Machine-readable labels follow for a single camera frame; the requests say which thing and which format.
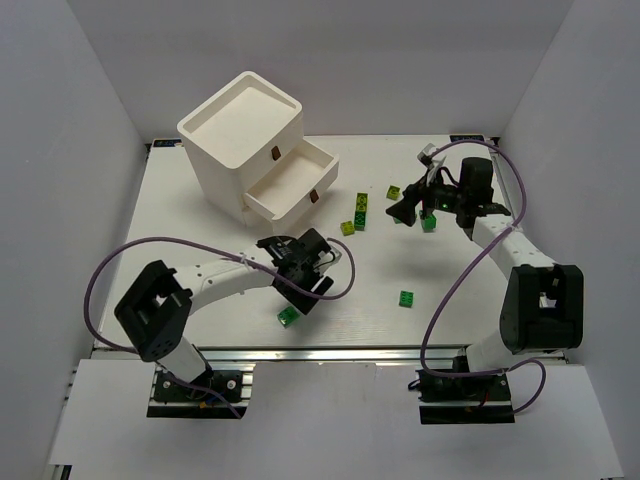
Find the green sloped lego brick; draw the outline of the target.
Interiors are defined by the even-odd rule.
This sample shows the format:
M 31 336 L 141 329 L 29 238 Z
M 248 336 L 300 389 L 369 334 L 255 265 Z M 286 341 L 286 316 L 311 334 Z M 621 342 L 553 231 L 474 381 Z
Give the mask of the green sloped lego brick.
M 437 219 L 435 216 L 430 215 L 421 220 L 421 228 L 424 232 L 432 232 L 437 227 Z

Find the yellow-green and green lego stack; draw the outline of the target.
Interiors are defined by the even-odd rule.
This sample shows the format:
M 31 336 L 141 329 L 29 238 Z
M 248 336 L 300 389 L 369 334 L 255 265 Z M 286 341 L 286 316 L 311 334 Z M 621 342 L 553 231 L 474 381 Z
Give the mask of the yellow-green and green lego stack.
M 364 231 L 366 228 L 366 216 L 368 210 L 368 194 L 358 192 L 356 194 L 354 228 L 356 231 Z

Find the yellow-green small lego brick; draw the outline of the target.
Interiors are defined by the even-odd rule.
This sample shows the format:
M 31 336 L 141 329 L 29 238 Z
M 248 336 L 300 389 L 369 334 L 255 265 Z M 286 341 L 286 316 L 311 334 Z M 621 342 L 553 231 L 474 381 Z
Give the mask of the yellow-green small lego brick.
M 341 222 L 340 231 L 343 236 L 350 236 L 355 233 L 355 226 L 352 221 Z

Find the white three-drawer cabinet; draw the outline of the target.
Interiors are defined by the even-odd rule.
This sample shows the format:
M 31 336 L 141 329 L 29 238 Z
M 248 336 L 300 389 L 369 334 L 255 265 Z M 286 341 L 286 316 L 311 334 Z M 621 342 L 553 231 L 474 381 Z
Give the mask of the white three-drawer cabinet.
M 245 226 L 286 233 L 335 182 L 339 158 L 304 137 L 302 104 L 252 71 L 177 124 L 205 198 Z

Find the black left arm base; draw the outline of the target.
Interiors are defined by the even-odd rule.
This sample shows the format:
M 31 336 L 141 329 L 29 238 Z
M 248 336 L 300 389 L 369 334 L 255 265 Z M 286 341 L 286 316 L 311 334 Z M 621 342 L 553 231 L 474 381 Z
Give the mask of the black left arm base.
M 233 407 L 216 395 L 186 388 L 157 367 L 153 376 L 146 416 L 162 419 L 239 420 L 249 405 L 254 364 L 222 363 L 213 365 L 212 376 L 202 385 L 220 394 Z

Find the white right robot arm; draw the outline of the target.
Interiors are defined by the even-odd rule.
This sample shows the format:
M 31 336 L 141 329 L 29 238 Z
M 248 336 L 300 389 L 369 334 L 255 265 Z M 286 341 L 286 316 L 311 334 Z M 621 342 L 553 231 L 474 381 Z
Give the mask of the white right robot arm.
M 425 175 L 409 185 L 387 214 L 407 226 L 416 209 L 452 213 L 468 238 L 481 247 L 507 280 L 498 325 L 461 355 L 461 374 L 497 374 L 537 354 L 575 349 L 584 332 L 584 275 L 542 253 L 518 228 L 514 216 L 493 198 L 491 160 L 467 157 L 460 177 L 445 182 L 442 161 L 423 157 Z

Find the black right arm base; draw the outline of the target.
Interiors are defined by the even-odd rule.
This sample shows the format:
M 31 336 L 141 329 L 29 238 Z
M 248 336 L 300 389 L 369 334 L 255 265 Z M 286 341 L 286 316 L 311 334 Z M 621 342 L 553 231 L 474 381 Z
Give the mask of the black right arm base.
M 418 395 L 422 425 L 482 425 L 515 422 L 504 376 L 449 378 L 417 371 L 407 385 Z

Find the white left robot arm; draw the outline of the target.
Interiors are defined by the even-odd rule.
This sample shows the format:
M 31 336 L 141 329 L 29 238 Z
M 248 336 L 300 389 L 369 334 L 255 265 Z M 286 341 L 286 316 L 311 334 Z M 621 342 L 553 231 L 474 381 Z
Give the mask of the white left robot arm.
M 210 367 L 184 336 L 189 317 L 218 300 L 273 287 L 302 314 L 333 285 L 326 270 L 341 254 L 315 230 L 300 238 L 268 237 L 233 259 L 170 268 L 158 260 L 144 267 L 114 314 L 141 360 L 175 378 L 204 385 Z

